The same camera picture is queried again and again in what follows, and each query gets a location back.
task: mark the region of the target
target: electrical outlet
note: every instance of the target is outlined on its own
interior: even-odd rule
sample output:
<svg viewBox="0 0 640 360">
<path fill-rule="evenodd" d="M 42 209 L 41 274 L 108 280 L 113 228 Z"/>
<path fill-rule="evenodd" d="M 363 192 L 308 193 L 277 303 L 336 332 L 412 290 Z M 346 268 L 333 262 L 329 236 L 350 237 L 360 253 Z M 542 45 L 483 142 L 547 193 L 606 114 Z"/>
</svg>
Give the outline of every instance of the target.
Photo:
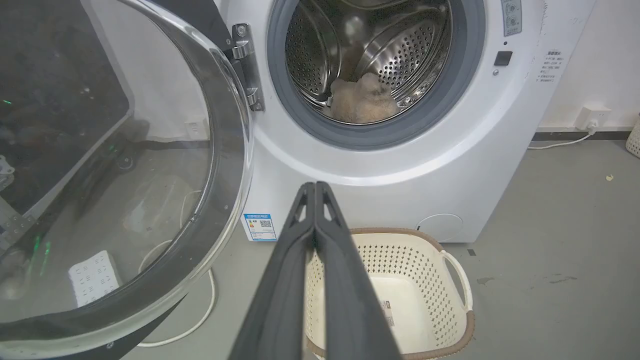
<svg viewBox="0 0 640 360">
<path fill-rule="evenodd" d="M 206 140 L 207 135 L 204 131 L 204 125 L 201 122 L 185 122 L 187 134 L 192 140 Z"/>
<path fill-rule="evenodd" d="M 578 117 L 575 118 L 573 126 L 576 129 L 588 130 L 590 124 L 595 124 L 595 129 L 598 129 L 604 126 L 610 114 L 611 109 L 604 106 L 583 106 Z"/>
</svg>

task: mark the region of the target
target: sticker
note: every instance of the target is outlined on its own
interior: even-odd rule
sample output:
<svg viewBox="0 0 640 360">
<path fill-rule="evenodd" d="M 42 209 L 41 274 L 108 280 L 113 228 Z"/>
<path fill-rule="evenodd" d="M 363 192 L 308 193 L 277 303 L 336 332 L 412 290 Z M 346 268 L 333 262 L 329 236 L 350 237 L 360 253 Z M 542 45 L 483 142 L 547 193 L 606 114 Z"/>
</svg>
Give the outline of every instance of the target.
<svg viewBox="0 0 640 360">
<path fill-rule="evenodd" d="M 254 241 L 276 241 L 271 214 L 244 214 L 246 226 Z"/>
<path fill-rule="evenodd" d="M 542 67 L 536 78 L 537 83 L 555 83 L 562 74 L 562 69 L 566 65 L 566 59 L 562 51 L 552 49 L 547 51 Z"/>
<path fill-rule="evenodd" d="M 381 301 L 380 305 L 382 305 L 382 312 L 385 314 L 385 318 L 387 319 L 387 325 L 389 327 L 396 326 L 394 322 L 394 315 L 391 313 L 391 303 L 389 301 Z"/>
<path fill-rule="evenodd" d="M 502 21 L 504 36 L 522 32 L 522 4 L 520 0 L 502 0 Z"/>
</svg>

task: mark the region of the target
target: stainless steel drum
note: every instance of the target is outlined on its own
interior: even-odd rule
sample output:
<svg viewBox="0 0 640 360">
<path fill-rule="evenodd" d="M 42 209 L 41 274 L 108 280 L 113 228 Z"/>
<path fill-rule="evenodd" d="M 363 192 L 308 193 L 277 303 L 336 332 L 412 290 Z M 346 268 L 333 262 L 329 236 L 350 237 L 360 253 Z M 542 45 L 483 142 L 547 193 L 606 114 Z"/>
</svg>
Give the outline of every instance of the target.
<svg viewBox="0 0 640 360">
<path fill-rule="evenodd" d="M 317 110 L 328 105 L 335 79 L 368 72 L 405 110 L 442 71 L 451 26 L 447 0 L 301 0 L 287 32 L 287 66 Z"/>
</svg>

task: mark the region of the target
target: concrete floor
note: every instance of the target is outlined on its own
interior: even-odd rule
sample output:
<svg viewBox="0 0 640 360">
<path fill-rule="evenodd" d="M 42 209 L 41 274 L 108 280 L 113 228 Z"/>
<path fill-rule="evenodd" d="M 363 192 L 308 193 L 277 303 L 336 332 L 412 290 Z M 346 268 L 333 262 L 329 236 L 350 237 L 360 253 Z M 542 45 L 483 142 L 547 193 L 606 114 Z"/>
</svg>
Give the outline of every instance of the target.
<svg viewBox="0 0 640 360">
<path fill-rule="evenodd" d="M 449 359 L 637 358 L 639 184 L 640 159 L 624 142 L 527 152 L 480 238 L 445 246 L 472 281 L 477 319 L 470 345 Z M 213 266 L 218 299 L 208 321 L 124 359 L 226 359 L 272 249 L 236 231 Z M 203 277 L 149 340 L 195 323 L 208 286 Z"/>
</svg>

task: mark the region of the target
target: laundry basket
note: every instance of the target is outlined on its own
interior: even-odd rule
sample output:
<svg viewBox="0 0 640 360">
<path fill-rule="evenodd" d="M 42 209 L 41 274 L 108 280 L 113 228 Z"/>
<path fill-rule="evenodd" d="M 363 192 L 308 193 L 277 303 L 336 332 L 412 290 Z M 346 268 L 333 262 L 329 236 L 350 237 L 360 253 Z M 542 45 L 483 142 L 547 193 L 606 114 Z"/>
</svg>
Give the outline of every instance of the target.
<svg viewBox="0 0 640 360">
<path fill-rule="evenodd" d="M 640 158 L 640 120 L 636 122 L 636 126 L 631 130 L 629 138 L 627 139 L 627 150 L 633 155 Z"/>
<path fill-rule="evenodd" d="M 405 359 L 447 356 L 469 343 L 475 324 L 471 287 L 460 263 L 439 243 L 410 229 L 354 229 L 351 234 Z M 323 277 L 323 263 L 315 254 L 307 265 L 305 333 L 317 357 L 324 357 L 326 348 Z"/>
</svg>

